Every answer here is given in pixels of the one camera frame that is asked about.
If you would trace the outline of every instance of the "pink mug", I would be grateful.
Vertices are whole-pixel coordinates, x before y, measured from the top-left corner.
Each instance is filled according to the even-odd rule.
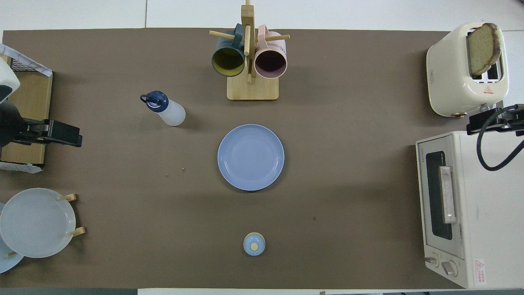
[[[258,43],[255,53],[255,70],[268,79],[282,76],[288,68],[286,41],[266,41],[266,37],[280,36],[275,31],[268,31],[266,25],[258,27]]]

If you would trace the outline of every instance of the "blue bottle cap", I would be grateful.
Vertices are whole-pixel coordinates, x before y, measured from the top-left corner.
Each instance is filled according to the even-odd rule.
[[[258,256],[266,249],[266,240],[259,233],[250,233],[244,238],[244,251],[251,256]]]
[[[163,112],[169,104],[169,99],[162,91],[152,91],[148,94],[143,94],[140,96],[140,100],[145,102],[147,107],[155,112]]]

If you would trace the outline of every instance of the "warning label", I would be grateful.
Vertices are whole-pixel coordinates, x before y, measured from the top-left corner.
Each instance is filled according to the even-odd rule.
[[[484,93],[486,93],[486,94],[493,94],[493,91],[492,91],[491,88],[488,86],[488,87],[486,87],[486,89],[484,90]]]
[[[486,284],[486,265],[484,264],[484,259],[475,259],[473,260],[475,267],[475,281],[477,285]]]

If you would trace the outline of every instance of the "mug handle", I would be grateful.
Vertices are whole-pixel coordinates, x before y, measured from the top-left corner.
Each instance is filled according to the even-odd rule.
[[[258,27],[258,44],[260,45],[261,49],[268,48],[267,42],[266,42],[266,35],[269,34],[269,30],[267,29],[266,25],[260,25]]]
[[[241,42],[242,42],[242,37],[244,35],[244,32],[242,32],[242,31],[243,31],[242,24],[236,24],[235,37],[233,38],[233,43],[231,43],[231,47],[240,49],[240,45],[241,45]]]

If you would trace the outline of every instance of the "bread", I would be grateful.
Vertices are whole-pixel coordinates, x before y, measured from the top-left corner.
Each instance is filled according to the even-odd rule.
[[[476,77],[489,70],[500,58],[502,33],[497,25],[485,23],[466,39],[470,74]]]

